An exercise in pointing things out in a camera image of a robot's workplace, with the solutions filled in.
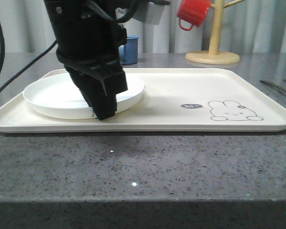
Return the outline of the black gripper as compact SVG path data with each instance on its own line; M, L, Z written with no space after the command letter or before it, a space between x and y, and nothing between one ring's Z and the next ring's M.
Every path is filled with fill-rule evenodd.
M46 0L58 60L99 120L115 115L116 95L128 90L118 48L127 32L116 9L126 0Z

